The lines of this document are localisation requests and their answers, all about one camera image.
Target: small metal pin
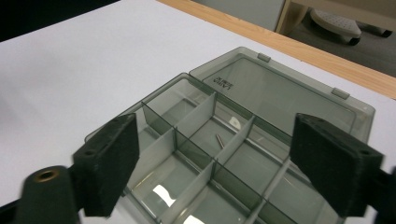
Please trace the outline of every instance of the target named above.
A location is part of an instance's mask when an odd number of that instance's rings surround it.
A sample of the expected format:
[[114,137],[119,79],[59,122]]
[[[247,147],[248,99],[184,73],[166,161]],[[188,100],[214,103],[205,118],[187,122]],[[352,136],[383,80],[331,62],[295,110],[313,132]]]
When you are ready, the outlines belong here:
[[221,149],[224,149],[224,144],[222,143],[222,140],[220,138],[220,135],[216,134],[216,138],[218,139],[218,142],[220,144]]

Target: white tabletop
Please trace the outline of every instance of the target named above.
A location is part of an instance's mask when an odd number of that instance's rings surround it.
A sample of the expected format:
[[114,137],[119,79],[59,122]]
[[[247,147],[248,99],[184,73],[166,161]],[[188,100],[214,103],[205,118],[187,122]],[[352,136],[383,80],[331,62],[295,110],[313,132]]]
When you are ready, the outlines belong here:
[[[153,0],[120,1],[0,43],[0,205],[20,197],[23,179],[71,165],[84,137],[172,77],[245,46],[376,109],[369,145],[396,164],[396,102],[262,44]],[[350,218],[347,223],[372,223]],[[85,218],[84,223],[123,223]]]

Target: plastic organizer box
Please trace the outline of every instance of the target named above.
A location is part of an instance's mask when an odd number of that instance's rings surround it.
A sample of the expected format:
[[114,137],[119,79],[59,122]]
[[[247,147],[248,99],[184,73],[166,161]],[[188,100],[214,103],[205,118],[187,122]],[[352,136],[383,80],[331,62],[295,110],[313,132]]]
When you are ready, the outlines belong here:
[[124,198],[147,223],[333,224],[343,220],[290,161],[295,114],[367,142],[375,110],[238,48],[175,77],[129,113],[140,159]]

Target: wooden table edge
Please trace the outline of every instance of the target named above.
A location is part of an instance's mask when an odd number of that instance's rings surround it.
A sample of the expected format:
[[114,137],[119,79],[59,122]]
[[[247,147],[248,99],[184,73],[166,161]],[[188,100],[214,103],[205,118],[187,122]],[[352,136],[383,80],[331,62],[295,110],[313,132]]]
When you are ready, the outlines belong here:
[[224,29],[278,50],[302,62],[309,63],[336,76],[372,91],[396,99],[396,78],[374,69],[350,62],[326,51],[313,48],[286,36],[266,30],[213,8],[191,0],[158,0],[192,16],[209,21]]

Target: floor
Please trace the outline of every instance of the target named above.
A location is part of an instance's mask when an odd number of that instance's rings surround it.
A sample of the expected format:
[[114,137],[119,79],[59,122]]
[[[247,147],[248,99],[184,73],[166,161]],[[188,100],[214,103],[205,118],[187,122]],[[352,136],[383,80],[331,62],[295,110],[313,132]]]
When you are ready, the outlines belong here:
[[396,77],[396,33],[384,38],[381,36],[383,29],[363,23],[358,25],[362,32],[361,42],[356,46],[349,46],[350,38],[333,34],[320,26],[313,26],[307,13],[303,22],[288,37]]

